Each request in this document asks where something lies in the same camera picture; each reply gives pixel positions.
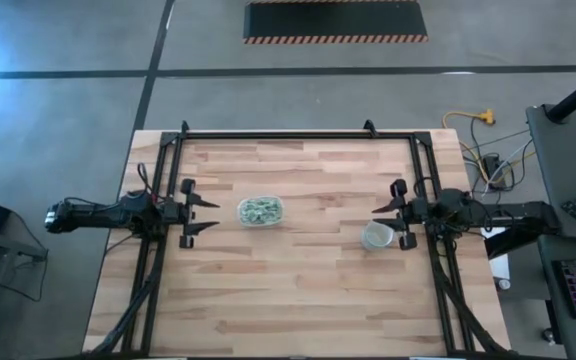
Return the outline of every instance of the striped hazard border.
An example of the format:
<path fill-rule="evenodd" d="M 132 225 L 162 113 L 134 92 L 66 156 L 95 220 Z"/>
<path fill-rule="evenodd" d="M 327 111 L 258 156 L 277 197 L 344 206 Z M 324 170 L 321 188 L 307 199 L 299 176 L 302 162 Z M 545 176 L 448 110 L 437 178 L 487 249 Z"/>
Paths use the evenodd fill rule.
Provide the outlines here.
<path fill-rule="evenodd" d="M 267 0 L 246 6 L 249 45 L 423 43 L 421 7 L 414 0 Z"/>

